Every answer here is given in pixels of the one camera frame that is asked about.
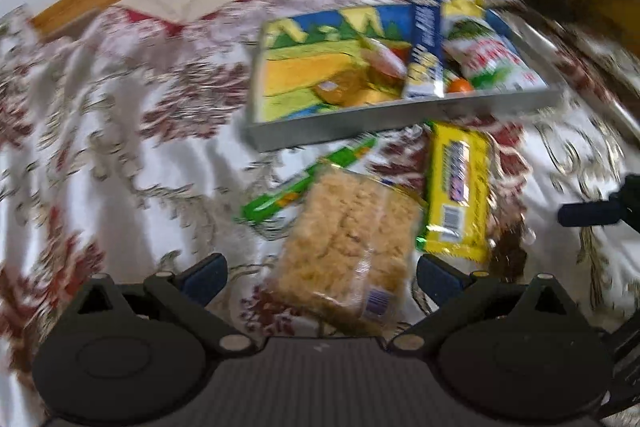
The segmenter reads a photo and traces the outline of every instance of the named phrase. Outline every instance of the packaged snack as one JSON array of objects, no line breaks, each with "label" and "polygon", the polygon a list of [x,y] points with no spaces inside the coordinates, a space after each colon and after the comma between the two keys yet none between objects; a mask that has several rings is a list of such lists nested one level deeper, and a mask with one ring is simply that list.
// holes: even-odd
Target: packaged snack
[{"label": "packaged snack", "polygon": [[327,164],[287,237],[271,289],[344,331],[380,334],[410,275],[421,216],[419,199]]},{"label": "packaged snack", "polygon": [[475,89],[526,90],[546,84],[481,17],[470,0],[451,0],[445,9],[444,49],[460,64],[462,75]]},{"label": "packaged snack", "polygon": [[489,142],[478,131],[444,123],[430,127],[428,210],[418,247],[484,263],[488,256]]},{"label": "packaged snack", "polygon": [[442,0],[409,0],[414,16],[412,50],[403,98],[444,96],[440,4]]},{"label": "packaged snack", "polygon": [[280,184],[276,189],[261,195],[242,207],[242,219],[257,224],[274,216],[282,208],[296,201],[313,181],[316,169],[322,161],[329,161],[340,167],[348,167],[375,147],[378,139],[372,134],[364,134],[330,155],[318,160],[313,165]]},{"label": "packaged snack", "polygon": [[318,97],[332,105],[347,104],[366,85],[365,70],[353,67],[339,71],[334,76],[313,87]]},{"label": "packaged snack", "polygon": [[406,77],[404,62],[382,42],[362,35],[358,39],[362,46],[360,55],[369,65],[369,85],[399,97]]}]

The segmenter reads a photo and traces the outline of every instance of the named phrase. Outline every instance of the rice crispy treat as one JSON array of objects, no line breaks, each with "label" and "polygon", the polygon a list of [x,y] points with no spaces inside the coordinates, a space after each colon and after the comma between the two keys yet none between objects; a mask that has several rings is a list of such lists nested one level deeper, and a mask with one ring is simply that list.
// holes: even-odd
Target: rice crispy treat
[{"label": "rice crispy treat", "polygon": [[421,216],[408,195],[326,166],[284,244],[272,289],[343,329],[378,334],[389,314],[385,306],[369,316],[367,299],[375,291],[390,301],[406,283]]}]

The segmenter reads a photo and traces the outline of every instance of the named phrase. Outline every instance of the white bedspread with red pattern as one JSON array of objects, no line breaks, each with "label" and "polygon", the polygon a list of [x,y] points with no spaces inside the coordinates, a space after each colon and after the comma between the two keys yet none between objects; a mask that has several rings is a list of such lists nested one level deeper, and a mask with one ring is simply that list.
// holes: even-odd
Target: white bedspread with red pattern
[{"label": "white bedspread with red pattern", "polygon": [[[222,252],[229,282],[212,312],[251,335],[340,334],[262,289],[286,220],[253,229],[234,219],[339,146],[260,154],[242,141],[249,47],[269,19],[390,1],[238,0],[183,25],[111,7],[80,39],[48,43],[23,10],[0,20],[0,426],[43,420],[31,362],[98,271],[139,282]],[[620,318],[640,299],[639,237],[626,225],[560,229],[555,212],[614,190],[625,171],[640,171],[640,155],[568,98],[526,121],[472,124],[495,139],[498,189],[527,208],[536,240],[526,277],[553,272],[590,317]],[[415,183],[423,138],[418,128],[385,133],[356,169]],[[428,312],[409,284],[388,334]]]}]

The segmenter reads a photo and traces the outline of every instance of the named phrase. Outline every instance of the blue packet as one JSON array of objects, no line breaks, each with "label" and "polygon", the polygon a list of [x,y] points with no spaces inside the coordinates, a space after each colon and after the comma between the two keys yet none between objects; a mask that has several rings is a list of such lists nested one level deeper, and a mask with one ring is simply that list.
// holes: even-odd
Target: blue packet
[{"label": "blue packet", "polygon": [[407,66],[403,98],[444,96],[442,35],[440,33],[442,0],[409,0],[414,19],[412,50]]}]

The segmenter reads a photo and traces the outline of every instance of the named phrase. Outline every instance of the snack box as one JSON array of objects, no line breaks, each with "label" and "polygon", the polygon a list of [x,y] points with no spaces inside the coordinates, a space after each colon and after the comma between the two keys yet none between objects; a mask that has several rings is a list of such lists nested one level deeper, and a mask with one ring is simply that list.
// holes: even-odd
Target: snack box
[{"label": "snack box", "polygon": [[424,120],[508,117],[558,105],[564,80],[553,65],[516,34],[508,35],[546,87],[446,94],[443,98],[390,100],[361,90],[352,107],[318,97],[341,71],[362,68],[359,36],[377,39],[406,61],[413,20],[409,4],[359,6],[315,12],[264,24],[255,52],[245,132],[259,152],[402,128]]}]

